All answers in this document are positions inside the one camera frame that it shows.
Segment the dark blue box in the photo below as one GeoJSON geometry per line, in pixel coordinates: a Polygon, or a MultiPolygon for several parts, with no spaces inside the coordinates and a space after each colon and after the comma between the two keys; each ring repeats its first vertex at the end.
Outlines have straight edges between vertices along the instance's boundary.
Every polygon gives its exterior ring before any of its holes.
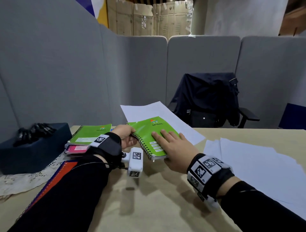
{"type": "Polygon", "coordinates": [[[13,147],[15,138],[0,144],[0,171],[4,175],[35,173],[47,167],[65,149],[72,135],[68,123],[51,123],[57,131],[32,144],[13,147]]]}

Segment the black long-sleeve shirt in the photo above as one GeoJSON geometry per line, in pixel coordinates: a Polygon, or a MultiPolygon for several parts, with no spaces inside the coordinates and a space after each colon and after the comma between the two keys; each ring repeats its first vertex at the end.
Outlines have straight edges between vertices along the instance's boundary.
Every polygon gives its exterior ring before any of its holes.
{"type": "MultiPolygon", "coordinates": [[[[83,157],[9,232],[86,232],[110,171],[99,158],[83,157]]],[[[306,231],[305,220],[251,189],[254,188],[245,182],[238,182],[221,201],[222,209],[243,232],[306,231]]]]}

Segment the table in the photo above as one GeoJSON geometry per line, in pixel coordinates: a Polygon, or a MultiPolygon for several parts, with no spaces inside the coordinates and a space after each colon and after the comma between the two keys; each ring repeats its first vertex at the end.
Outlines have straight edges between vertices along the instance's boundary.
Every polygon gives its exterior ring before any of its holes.
{"type": "MultiPolygon", "coordinates": [[[[78,126],[71,128],[72,133],[78,126]]],[[[207,139],[273,147],[289,155],[306,170],[306,131],[282,129],[195,128],[206,137],[196,145],[203,151],[207,139]]],[[[7,231],[43,185],[12,196],[0,204],[0,232],[7,231]]],[[[140,179],[127,179],[114,170],[103,190],[88,231],[218,231],[237,232],[237,225],[219,209],[209,212],[198,199],[186,175],[172,172],[162,160],[144,159],[140,179]]]]}

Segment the blue panel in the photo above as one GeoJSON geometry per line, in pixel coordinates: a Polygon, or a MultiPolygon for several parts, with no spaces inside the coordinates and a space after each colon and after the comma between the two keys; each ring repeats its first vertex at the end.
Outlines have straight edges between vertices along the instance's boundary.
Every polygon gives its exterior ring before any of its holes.
{"type": "Polygon", "coordinates": [[[91,0],[76,0],[76,1],[95,17],[94,8],[92,7],[91,0]]]}
{"type": "Polygon", "coordinates": [[[306,107],[288,103],[279,127],[306,130],[306,107]]]}

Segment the gray partition panel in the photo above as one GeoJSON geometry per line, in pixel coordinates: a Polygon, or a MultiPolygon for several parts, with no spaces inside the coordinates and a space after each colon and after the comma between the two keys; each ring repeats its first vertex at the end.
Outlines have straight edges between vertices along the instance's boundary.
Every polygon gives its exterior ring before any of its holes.
{"type": "Polygon", "coordinates": [[[185,73],[235,72],[240,49],[238,36],[173,36],[168,43],[166,104],[185,73]]]}
{"type": "Polygon", "coordinates": [[[239,105],[260,117],[246,128],[277,128],[284,109],[306,73],[306,38],[242,39],[236,77],[239,105]]]}
{"type": "Polygon", "coordinates": [[[75,0],[0,1],[0,72],[21,126],[111,122],[99,27],[75,0]]]}
{"type": "Polygon", "coordinates": [[[0,76],[0,143],[14,136],[18,123],[0,76]]]}
{"type": "Polygon", "coordinates": [[[126,123],[120,105],[165,104],[167,39],[118,36],[101,25],[112,123],[126,123]]]}

